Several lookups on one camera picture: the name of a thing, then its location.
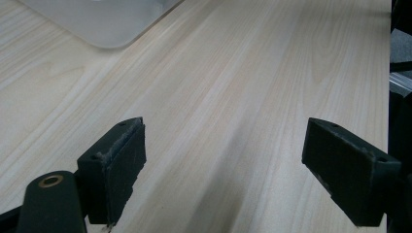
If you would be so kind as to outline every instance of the wooden table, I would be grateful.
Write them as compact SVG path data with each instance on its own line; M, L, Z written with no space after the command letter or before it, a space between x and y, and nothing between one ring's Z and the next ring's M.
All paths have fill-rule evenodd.
M308 117L386 150L390 5L186 0L101 50L0 0L0 212L143 117L148 162L113 232L385 232L357 229L300 159Z

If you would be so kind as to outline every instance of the light wood grain surface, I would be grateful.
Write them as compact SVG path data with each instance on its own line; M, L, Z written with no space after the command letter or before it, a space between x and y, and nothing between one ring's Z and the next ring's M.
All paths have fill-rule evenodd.
M0 0L0 212L143 117L148 162L113 232L385 232L355 227L300 159L308 117L386 150L390 5L186 0L101 50Z

